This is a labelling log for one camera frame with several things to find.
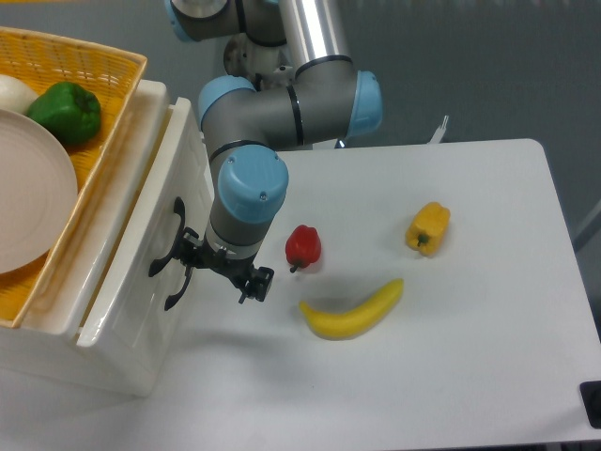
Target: onion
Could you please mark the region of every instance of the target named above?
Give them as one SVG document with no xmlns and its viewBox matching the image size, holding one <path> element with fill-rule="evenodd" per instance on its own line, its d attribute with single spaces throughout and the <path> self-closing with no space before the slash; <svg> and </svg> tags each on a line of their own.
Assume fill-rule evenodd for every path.
<svg viewBox="0 0 601 451">
<path fill-rule="evenodd" d="M 38 94 L 14 77 L 0 74 L 0 109 L 24 115 Z"/>
</svg>

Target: yellow basket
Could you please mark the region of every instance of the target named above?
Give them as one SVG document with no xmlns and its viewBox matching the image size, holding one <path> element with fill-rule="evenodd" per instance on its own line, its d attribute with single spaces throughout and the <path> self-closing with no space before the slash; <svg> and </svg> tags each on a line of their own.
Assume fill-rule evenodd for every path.
<svg viewBox="0 0 601 451">
<path fill-rule="evenodd" d="M 69 248 L 69 238 L 92 197 L 94 181 L 111 152 L 116 129 L 145 68 L 146 57 L 139 54 L 0 27 L 0 74 L 18 78 L 39 94 L 57 82 L 74 82 L 93 92 L 101 107 L 100 132 L 83 145 L 66 147 L 75 167 L 79 196 L 58 241 L 46 255 L 0 274 L 0 326 L 21 325 L 27 308 Z"/>
</svg>

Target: white container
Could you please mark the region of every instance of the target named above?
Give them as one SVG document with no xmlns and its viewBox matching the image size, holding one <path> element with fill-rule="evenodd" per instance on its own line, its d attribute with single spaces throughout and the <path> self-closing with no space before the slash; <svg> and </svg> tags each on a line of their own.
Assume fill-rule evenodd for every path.
<svg viewBox="0 0 601 451">
<path fill-rule="evenodd" d="M 22 327 L 0 329 L 1 366 L 140 396 L 151 390 L 180 310 L 165 312 L 164 299 L 179 290 L 183 267 L 172 261 L 150 278 L 148 266 L 175 237 L 176 196 L 190 224 L 204 226 L 211 190 L 188 100 L 170 106 L 163 84 L 142 81 L 130 111 L 73 254 Z"/>
</svg>

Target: yellow banana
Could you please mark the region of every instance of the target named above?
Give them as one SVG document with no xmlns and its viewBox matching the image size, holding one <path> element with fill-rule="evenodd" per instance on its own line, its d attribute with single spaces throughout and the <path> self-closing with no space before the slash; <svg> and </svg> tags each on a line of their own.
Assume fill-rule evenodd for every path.
<svg viewBox="0 0 601 451">
<path fill-rule="evenodd" d="M 393 279 L 361 305 L 341 314 L 321 312 L 301 301 L 299 309 L 319 336 L 344 339 L 366 332 L 390 312 L 403 294 L 403 279 Z"/>
</svg>

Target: pepper stem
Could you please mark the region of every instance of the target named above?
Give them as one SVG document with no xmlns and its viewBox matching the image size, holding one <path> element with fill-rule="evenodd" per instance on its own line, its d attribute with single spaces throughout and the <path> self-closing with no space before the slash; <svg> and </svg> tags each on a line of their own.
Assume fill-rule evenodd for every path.
<svg viewBox="0 0 601 451">
<path fill-rule="evenodd" d="M 425 233 L 420 233 L 417 236 L 418 247 L 421 246 L 422 244 L 428 244 L 429 241 L 430 241 L 430 237 L 428 237 Z"/>
</svg>

